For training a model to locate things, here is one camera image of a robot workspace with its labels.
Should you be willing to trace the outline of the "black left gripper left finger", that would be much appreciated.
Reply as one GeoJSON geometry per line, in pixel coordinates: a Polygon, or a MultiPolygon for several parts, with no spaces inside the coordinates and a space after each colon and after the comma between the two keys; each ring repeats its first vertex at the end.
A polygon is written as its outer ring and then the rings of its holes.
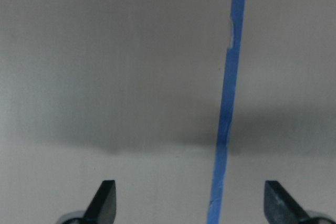
{"type": "Polygon", "coordinates": [[[82,223],[113,224],[117,213],[116,185],[104,180],[82,217],[82,223]]]}

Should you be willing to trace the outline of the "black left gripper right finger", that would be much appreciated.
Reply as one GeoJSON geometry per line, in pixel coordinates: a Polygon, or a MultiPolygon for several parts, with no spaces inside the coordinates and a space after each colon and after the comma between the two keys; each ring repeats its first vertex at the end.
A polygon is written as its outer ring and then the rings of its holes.
{"type": "Polygon", "coordinates": [[[306,211],[276,180],[264,185],[264,214],[268,223],[304,223],[310,220],[306,211]]]}

